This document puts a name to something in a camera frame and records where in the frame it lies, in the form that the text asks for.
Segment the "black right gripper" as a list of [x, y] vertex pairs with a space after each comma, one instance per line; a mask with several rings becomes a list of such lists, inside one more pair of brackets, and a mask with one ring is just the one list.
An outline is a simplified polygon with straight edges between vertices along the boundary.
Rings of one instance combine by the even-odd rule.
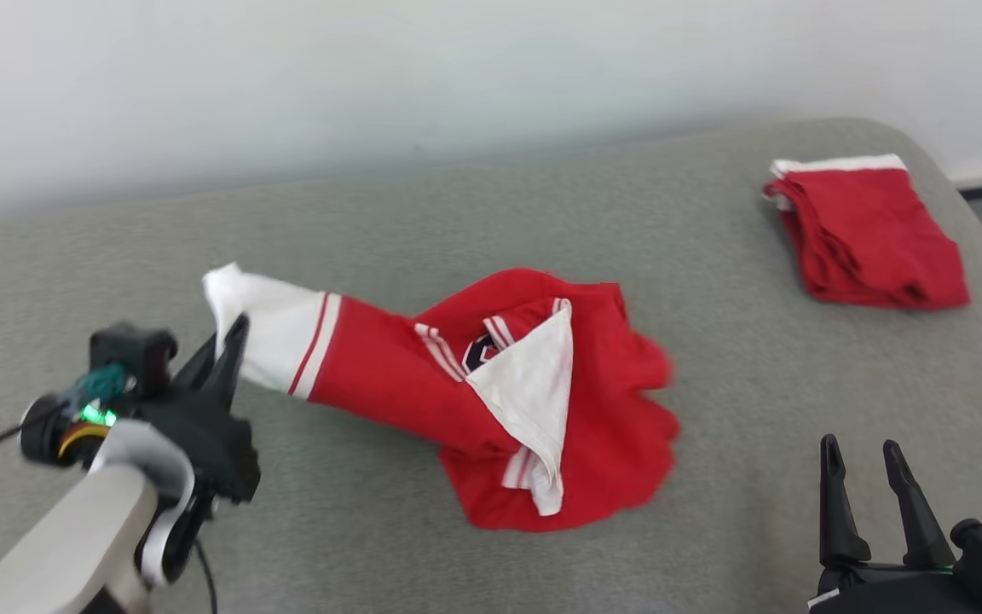
[[869, 566], [858, 535], [846, 464], [834, 435], [821, 439], [819, 562], [825, 567], [810, 613], [982, 613], [982, 565], [959, 564], [897, 442], [883, 443], [890, 489], [903, 521], [904, 567]]

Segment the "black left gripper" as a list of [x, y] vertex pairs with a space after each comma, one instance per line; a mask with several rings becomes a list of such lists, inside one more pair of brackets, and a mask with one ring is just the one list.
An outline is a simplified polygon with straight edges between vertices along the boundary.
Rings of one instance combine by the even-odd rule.
[[251, 424], [231, 413], [249, 332], [248, 315], [238, 315], [188, 358], [171, 378], [175, 389], [134, 408], [137, 419], [183, 450], [216, 496], [235, 504], [252, 501], [261, 481]]

